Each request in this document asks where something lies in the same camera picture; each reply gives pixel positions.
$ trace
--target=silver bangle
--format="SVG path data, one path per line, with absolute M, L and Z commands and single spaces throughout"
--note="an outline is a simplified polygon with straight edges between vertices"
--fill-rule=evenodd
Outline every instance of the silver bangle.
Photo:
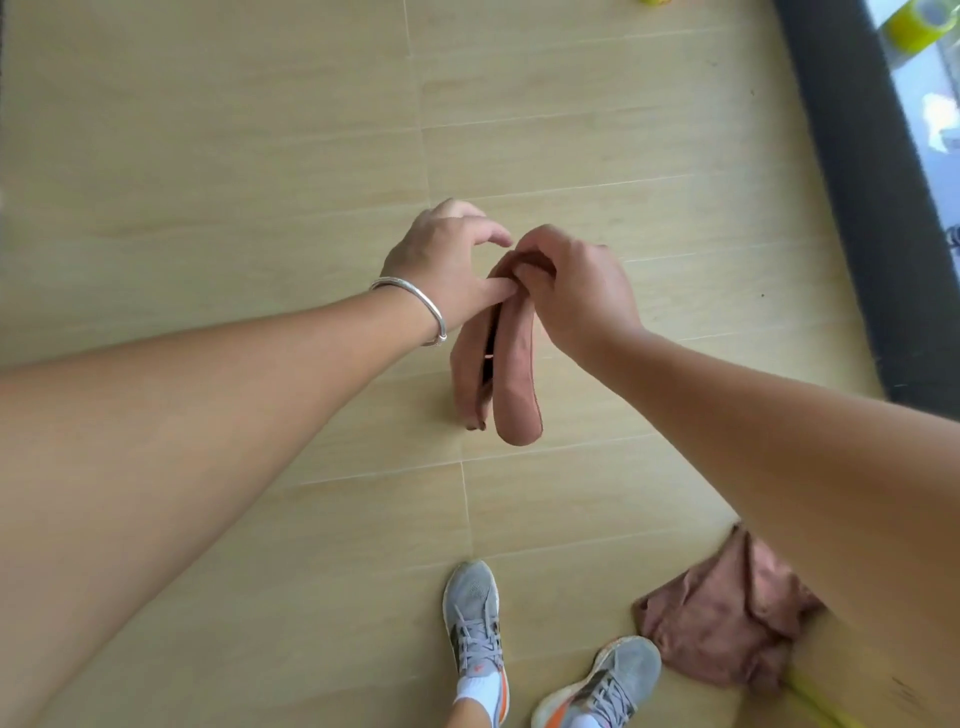
M 370 290 L 376 290 L 384 285 L 395 285 L 397 288 L 402 288 L 404 291 L 409 291 L 414 296 L 419 298 L 423 305 L 425 305 L 430 313 L 433 314 L 433 317 L 437 319 L 437 326 L 440 327 L 440 333 L 437 334 L 437 338 L 433 341 L 424 344 L 425 347 L 439 347 L 444 341 L 446 341 L 446 321 L 444 321 L 444 315 L 440 312 L 440 309 L 432 302 L 427 295 L 423 293 L 416 285 L 411 283 L 409 280 L 394 278 L 393 276 L 383 276 L 375 280 L 371 286 Z

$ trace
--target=cloth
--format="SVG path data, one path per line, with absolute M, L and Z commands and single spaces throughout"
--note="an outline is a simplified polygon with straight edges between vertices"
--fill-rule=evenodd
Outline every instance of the cloth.
M 775 690 L 801 625 L 823 606 L 742 524 L 720 550 L 638 599 L 636 631 L 678 672 L 718 686 Z
M 521 240 L 493 266 L 488 278 L 513 278 L 519 263 L 556 275 L 549 258 Z M 486 429 L 491 402 L 496 432 L 510 445 L 536 442 L 543 434 L 534 390 L 534 305 L 520 285 L 505 302 L 487 308 L 460 329 L 450 352 L 453 399 L 467 429 Z

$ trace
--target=sock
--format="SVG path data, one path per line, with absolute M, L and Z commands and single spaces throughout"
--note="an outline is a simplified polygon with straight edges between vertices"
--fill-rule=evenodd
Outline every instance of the sock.
M 584 713 L 573 718 L 570 728 L 607 728 L 606 723 L 601 724 L 595 717 Z
M 468 697 L 476 700 L 490 716 L 490 725 L 500 728 L 496 724 L 496 704 L 500 700 L 500 673 L 494 670 L 483 677 L 462 677 L 457 683 L 457 696 L 453 702 Z

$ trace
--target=sneaker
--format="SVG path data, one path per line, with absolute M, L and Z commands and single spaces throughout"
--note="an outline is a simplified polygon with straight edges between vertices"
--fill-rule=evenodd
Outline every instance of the sneaker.
M 623 728 L 659 677 L 657 647 L 642 637 L 621 638 L 597 653 L 586 678 L 543 700 L 531 728 L 568 728 L 583 714 L 606 728 Z
M 500 697 L 494 712 L 494 728 L 499 728 L 510 710 L 510 686 L 500 642 L 500 593 L 484 562 L 461 564 L 446 582 L 444 625 L 460 677 L 499 673 Z

